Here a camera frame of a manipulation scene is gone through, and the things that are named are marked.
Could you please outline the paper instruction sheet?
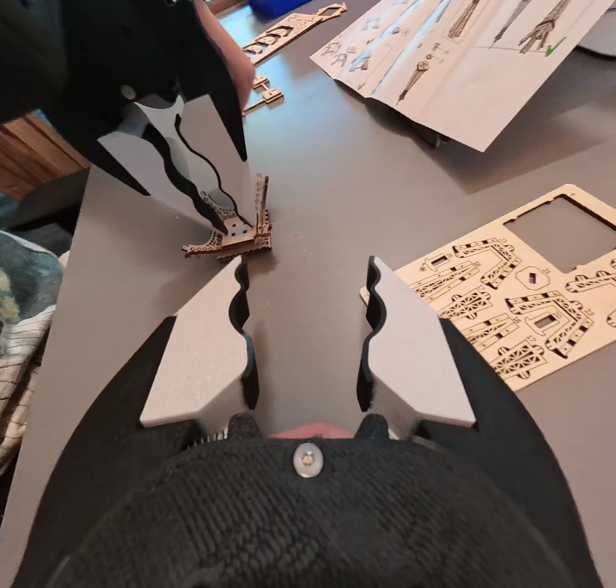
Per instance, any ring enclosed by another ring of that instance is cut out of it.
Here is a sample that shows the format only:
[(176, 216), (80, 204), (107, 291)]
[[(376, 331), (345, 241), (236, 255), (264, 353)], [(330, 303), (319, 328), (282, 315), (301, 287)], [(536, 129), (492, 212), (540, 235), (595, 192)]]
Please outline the paper instruction sheet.
[(381, 0), (311, 60), (484, 152), (615, 0)]

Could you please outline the grey round object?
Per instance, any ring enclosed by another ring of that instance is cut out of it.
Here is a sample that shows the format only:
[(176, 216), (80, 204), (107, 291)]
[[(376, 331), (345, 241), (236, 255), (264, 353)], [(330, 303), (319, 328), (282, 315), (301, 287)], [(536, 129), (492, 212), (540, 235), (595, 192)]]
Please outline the grey round object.
[(615, 11), (602, 16), (578, 42), (577, 48), (615, 58)]

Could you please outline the person's patterned shirt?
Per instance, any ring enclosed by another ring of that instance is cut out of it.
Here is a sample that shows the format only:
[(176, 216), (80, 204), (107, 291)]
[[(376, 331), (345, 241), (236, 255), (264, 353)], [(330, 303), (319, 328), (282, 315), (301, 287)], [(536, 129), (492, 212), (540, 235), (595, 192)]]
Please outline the person's patterned shirt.
[(55, 254), (1, 231), (1, 476), (19, 450), (35, 392), (36, 354), (56, 310), (64, 266)]

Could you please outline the person's right hand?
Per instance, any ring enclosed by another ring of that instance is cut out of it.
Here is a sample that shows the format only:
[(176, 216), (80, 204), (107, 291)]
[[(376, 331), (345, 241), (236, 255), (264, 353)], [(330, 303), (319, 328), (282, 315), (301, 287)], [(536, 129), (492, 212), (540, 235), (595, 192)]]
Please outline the person's right hand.
[(312, 439), (330, 438), (347, 439), (353, 438), (354, 434), (348, 430), (328, 422), (309, 422), (289, 430), (274, 433), (270, 439)]

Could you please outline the person's left hand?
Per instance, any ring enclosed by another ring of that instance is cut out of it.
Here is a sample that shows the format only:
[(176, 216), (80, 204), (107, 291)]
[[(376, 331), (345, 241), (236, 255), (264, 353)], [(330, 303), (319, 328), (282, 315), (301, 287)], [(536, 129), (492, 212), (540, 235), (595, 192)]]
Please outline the person's left hand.
[(204, 31), (222, 53), (228, 71), (234, 81), (240, 108), (244, 109), (250, 99), (252, 84), (256, 76), (250, 58), (223, 28), (220, 21), (210, 11), (204, 0), (193, 0), (195, 10)]

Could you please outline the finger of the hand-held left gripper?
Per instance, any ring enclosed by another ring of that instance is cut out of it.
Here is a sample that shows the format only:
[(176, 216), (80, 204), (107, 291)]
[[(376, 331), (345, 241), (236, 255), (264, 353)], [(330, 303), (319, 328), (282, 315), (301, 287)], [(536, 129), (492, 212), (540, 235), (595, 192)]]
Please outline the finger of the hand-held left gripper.
[(249, 226), (256, 224), (255, 186), (243, 131), (242, 110), (233, 94), (215, 103), (209, 94), (186, 100), (179, 133), (185, 145), (211, 162), (219, 189)]
[(209, 226), (222, 235), (227, 228), (196, 185), (175, 166), (167, 139), (154, 125), (140, 136), (116, 130), (98, 139), (103, 148), (159, 203)]

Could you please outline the grey desk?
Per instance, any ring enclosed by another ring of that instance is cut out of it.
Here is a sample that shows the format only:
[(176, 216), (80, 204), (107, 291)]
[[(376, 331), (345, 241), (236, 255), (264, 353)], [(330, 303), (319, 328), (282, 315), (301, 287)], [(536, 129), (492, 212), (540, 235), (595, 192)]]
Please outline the grey desk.
[[(370, 330), (358, 291), (370, 255), (392, 269), (566, 183), (615, 205), (615, 61), (571, 53), (485, 153), (430, 149), (407, 122), (329, 79), (310, 55), (379, 0), (344, 1), (262, 68), (282, 106), (246, 120), (253, 170), (270, 177), (272, 252), (248, 258), (263, 433), (307, 422), (353, 431)], [(56, 562), (22, 562), (40, 500), (73, 431), (167, 316), (220, 269), (185, 259), (190, 221), (92, 168), (1, 528), (1, 587)]]

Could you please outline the wooden cutout frame remnant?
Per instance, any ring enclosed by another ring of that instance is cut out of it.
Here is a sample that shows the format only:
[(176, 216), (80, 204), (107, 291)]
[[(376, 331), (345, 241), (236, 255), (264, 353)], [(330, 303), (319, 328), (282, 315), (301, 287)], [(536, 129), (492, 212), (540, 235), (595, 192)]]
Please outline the wooden cutout frame remnant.
[(242, 51), (257, 66), (320, 23), (338, 18), (346, 11), (345, 3), (336, 3), (314, 14), (291, 13), (243, 46)]

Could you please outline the wooden puzzle parts sheet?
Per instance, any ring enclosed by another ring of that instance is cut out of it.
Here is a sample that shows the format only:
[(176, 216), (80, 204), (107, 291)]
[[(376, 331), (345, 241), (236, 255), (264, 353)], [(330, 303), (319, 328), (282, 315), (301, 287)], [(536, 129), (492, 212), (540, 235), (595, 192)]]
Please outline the wooden puzzle parts sheet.
[(566, 184), (396, 271), (374, 257), (361, 294), (375, 334), (392, 331), (404, 353), (448, 320), (469, 345), (463, 360), (482, 358), (479, 371), (513, 392), (614, 344), (615, 247), (564, 272), (509, 228), (557, 201), (615, 227), (613, 207)]

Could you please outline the wooden tower base model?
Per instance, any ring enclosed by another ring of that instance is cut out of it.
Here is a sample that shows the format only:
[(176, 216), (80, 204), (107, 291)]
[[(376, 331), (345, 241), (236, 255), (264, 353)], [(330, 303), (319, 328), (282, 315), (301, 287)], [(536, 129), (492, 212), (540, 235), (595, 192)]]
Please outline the wooden tower base model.
[(231, 208), (222, 207), (205, 191), (200, 192), (201, 199), (217, 213), (227, 228), (223, 235), (216, 230), (211, 232), (208, 241), (201, 245), (184, 245), (182, 252), (186, 258), (205, 255), (215, 256), (218, 261), (228, 261), (238, 255), (261, 250), (270, 250), (272, 247), (269, 212), (266, 208), (269, 177), (257, 175), (256, 180), (256, 221), (251, 227), (240, 219)]

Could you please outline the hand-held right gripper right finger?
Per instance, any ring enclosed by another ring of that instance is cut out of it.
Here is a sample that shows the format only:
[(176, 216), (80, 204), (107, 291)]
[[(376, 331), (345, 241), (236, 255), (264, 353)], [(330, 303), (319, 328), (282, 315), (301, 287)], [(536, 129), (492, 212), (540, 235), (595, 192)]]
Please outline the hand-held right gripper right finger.
[(424, 421), (471, 428), (476, 417), (435, 310), (378, 256), (366, 273), (366, 336), (357, 377), (362, 412), (390, 435), (409, 437)]

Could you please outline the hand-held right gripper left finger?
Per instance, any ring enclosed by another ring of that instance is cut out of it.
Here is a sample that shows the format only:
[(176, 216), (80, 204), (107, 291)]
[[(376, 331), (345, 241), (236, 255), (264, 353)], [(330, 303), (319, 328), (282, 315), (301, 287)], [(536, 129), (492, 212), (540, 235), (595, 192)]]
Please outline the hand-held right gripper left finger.
[(194, 421), (225, 431), (230, 419), (256, 407), (259, 379), (250, 336), (248, 265), (236, 256), (174, 316), (141, 412), (144, 427)]

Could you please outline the small wooden puzzle piece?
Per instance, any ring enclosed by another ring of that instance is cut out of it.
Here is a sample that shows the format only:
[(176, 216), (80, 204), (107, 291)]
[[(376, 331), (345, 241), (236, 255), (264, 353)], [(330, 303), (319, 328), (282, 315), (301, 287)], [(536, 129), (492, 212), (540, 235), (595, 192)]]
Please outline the small wooden puzzle piece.
[(262, 106), (269, 106), (284, 100), (284, 94), (281, 90), (275, 86), (271, 86), (269, 78), (263, 74), (257, 75), (253, 80), (252, 91), (258, 94), (258, 100), (243, 109), (242, 117), (245, 117), (247, 114), (250, 114)]

